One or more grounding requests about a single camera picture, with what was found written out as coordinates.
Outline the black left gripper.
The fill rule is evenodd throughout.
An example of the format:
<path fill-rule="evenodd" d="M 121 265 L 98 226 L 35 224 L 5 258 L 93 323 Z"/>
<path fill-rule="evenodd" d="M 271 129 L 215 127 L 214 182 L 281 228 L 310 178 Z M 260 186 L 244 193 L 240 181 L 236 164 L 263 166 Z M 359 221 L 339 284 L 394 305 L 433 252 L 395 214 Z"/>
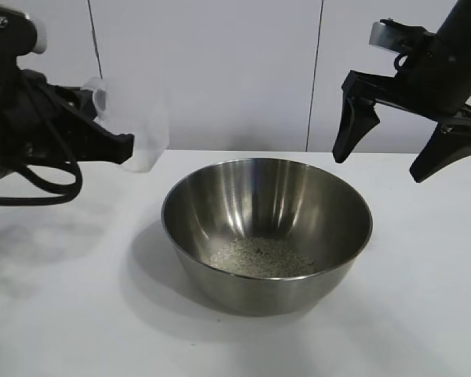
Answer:
<path fill-rule="evenodd" d="M 113 134 L 80 112 L 97 117 L 95 92 L 49 82 L 38 71 L 21 70 L 0 85 L 0 160 L 70 160 L 121 165 L 133 156 L 134 135 Z"/>

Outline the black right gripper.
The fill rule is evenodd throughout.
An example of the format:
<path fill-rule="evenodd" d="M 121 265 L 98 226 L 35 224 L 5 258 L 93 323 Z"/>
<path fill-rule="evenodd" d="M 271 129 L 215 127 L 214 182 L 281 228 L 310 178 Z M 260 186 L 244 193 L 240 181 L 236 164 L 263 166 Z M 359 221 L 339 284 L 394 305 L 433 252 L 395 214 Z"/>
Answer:
<path fill-rule="evenodd" d="M 342 84 L 343 104 L 332 154 L 343 163 L 379 123 L 377 104 L 420 115 L 437 124 L 411 164 L 421 183 L 471 156 L 471 51 L 459 52 L 437 35 L 399 38 L 393 76 L 350 71 Z"/>

